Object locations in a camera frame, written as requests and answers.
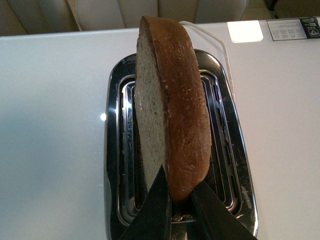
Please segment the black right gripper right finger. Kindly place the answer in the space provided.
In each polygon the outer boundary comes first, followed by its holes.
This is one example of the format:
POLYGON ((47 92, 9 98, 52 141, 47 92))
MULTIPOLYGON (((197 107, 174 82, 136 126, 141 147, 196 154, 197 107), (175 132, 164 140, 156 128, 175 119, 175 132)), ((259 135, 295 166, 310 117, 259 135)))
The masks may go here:
POLYGON ((224 206, 203 180, 193 190, 190 199, 208 240, 255 240, 224 206))

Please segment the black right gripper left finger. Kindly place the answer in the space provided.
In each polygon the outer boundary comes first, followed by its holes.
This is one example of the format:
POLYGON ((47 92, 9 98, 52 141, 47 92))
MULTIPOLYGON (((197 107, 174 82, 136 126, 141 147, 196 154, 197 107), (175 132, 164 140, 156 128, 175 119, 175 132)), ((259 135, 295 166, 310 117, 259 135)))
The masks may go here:
POLYGON ((121 240, 169 240, 171 238, 172 199, 165 170, 161 166, 157 176, 132 223, 121 240))

